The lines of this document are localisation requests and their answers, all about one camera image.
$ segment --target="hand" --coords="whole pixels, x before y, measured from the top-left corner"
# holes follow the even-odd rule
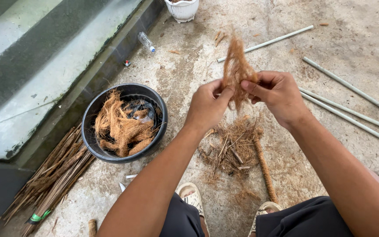
[[[241,87],[250,93],[252,104],[265,102],[282,127],[290,129],[293,123],[312,115],[290,73],[261,71],[258,79],[261,85],[242,81]]]
[[[221,79],[200,86],[192,96],[184,126],[191,126],[203,134],[212,129],[222,119],[234,91],[234,87],[222,91]]]

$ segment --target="black bucket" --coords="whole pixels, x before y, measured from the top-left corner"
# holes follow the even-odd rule
[[[159,128],[153,141],[145,147],[140,152],[127,157],[118,157],[114,152],[109,152],[100,147],[99,142],[96,139],[94,132],[94,122],[96,120],[97,114],[103,107],[106,98],[108,97],[108,91],[118,90],[121,92],[121,100],[131,101],[131,100],[145,100],[150,102],[152,105],[157,106],[161,112],[162,117],[157,117],[154,120],[154,124]],[[111,163],[128,163],[149,156],[155,152],[161,145],[161,141],[166,132],[166,127],[168,126],[168,110],[163,99],[157,92],[148,86],[138,84],[138,83],[124,83],[118,86],[107,89],[106,91],[100,93],[87,107],[84,113],[83,120],[81,123],[81,136],[87,149],[97,158]]]

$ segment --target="plastic bottle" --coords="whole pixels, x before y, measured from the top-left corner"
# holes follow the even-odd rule
[[[153,43],[144,32],[138,33],[138,40],[146,47],[146,49],[150,50],[151,52],[155,51]]]

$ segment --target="slipper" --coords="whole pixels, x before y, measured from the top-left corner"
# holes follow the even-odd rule
[[[279,206],[279,204],[277,204],[275,202],[265,202],[265,203],[263,203],[263,205],[261,205],[260,208],[258,208],[258,211],[255,214],[254,222],[252,223],[251,230],[250,230],[250,232],[248,234],[248,237],[251,235],[252,232],[255,232],[255,221],[257,220],[257,216],[258,215],[268,214],[265,211],[266,209],[271,209],[274,212],[278,212],[278,211],[283,210],[283,208],[281,206]]]
[[[203,202],[201,201],[200,191],[198,190],[197,186],[193,183],[184,183],[178,187],[178,189],[176,190],[176,193],[182,198],[182,200],[185,203],[197,208],[200,216],[204,218],[204,223],[206,224],[207,232],[208,232],[208,235],[210,236],[210,231],[208,230],[206,217],[204,216]]]

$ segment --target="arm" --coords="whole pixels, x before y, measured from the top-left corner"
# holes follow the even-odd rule
[[[169,202],[204,134],[223,117],[234,89],[221,80],[201,86],[187,119],[171,143],[130,183],[109,210],[98,237],[159,236]]]
[[[295,138],[337,210],[356,237],[379,236],[379,177],[327,131],[303,103],[289,73],[259,73],[261,86],[243,81],[253,104],[266,103]]]

